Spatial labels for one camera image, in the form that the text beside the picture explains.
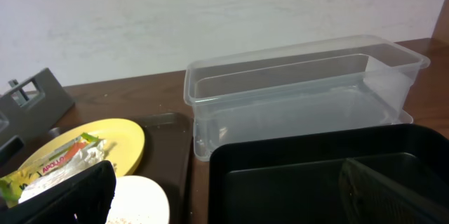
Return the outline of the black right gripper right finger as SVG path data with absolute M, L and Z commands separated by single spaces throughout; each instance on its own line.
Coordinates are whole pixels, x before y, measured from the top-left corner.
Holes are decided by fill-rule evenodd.
M 351 224 L 448 222 L 447 208 L 355 159 L 343 162 L 338 185 Z

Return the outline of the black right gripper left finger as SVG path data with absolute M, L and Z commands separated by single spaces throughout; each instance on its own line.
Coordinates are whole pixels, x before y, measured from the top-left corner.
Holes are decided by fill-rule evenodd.
M 106 223 L 116 176 L 109 161 L 72 176 L 56 186 L 1 212 L 1 224 Z

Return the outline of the pink bowl with food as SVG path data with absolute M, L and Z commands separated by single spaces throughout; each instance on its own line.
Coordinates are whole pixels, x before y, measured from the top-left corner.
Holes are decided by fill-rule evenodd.
M 106 224 L 169 224 L 170 206 L 162 187 L 142 176 L 116 179 Z

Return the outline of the yellow orange snack wrapper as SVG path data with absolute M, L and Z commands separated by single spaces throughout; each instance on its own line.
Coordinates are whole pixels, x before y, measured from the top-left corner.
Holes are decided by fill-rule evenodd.
M 25 188 L 37 178 L 48 175 L 66 164 L 78 150 L 81 150 L 91 143 L 97 143 L 98 137 L 82 133 L 80 136 L 70 140 L 68 143 L 53 150 L 44 157 L 33 161 L 17 171 L 1 178 L 1 197 L 12 207 L 18 204 Z

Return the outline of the white tissue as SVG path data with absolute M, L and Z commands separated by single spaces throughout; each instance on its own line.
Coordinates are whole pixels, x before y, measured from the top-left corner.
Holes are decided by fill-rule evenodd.
M 61 168 L 51 171 L 48 175 L 37 178 L 28 185 L 19 198 L 18 203 L 21 204 L 104 160 L 104 146 L 106 143 L 107 140 L 100 140 L 97 143 L 91 143 L 87 147 L 78 150 Z

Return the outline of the grey dishwasher rack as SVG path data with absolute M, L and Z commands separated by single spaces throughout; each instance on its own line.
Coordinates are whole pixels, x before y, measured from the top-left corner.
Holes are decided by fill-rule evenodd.
M 13 94 L 32 84 L 35 96 L 19 104 Z M 45 68 L 1 96 L 1 144 L 18 138 L 23 143 L 47 132 L 71 107 L 73 98 Z

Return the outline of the clear plastic waste bin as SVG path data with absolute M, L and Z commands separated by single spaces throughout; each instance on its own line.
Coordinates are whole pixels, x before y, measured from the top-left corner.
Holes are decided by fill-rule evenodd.
M 404 102 L 428 57 L 370 35 L 198 60 L 184 100 L 194 154 L 231 144 L 411 122 Z

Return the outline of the yellow plate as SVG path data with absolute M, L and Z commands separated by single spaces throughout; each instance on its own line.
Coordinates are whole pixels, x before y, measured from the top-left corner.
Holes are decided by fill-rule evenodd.
M 22 166 L 42 158 L 82 133 L 107 141 L 104 146 L 105 159 L 113 164 L 117 177 L 128 176 L 138 167 L 145 146 L 144 131 L 134 121 L 119 118 L 92 121 L 70 129 L 33 152 Z

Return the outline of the black plastic tray bin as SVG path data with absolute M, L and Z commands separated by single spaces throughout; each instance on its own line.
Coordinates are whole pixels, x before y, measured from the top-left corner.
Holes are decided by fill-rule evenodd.
M 448 139 L 397 124 L 219 147 L 210 158 L 208 222 L 346 223 L 346 159 L 448 205 Z

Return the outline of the dark brown serving tray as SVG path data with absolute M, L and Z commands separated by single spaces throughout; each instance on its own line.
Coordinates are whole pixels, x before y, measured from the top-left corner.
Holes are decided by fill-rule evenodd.
M 192 120 L 178 113 L 156 114 L 129 120 L 137 123 L 145 134 L 142 159 L 131 175 L 150 178 L 158 183 L 168 198 L 170 222 L 185 223 L 192 152 Z M 40 147 L 81 125 L 83 124 L 54 128 L 25 143 L 1 165 L 1 175 L 14 172 Z

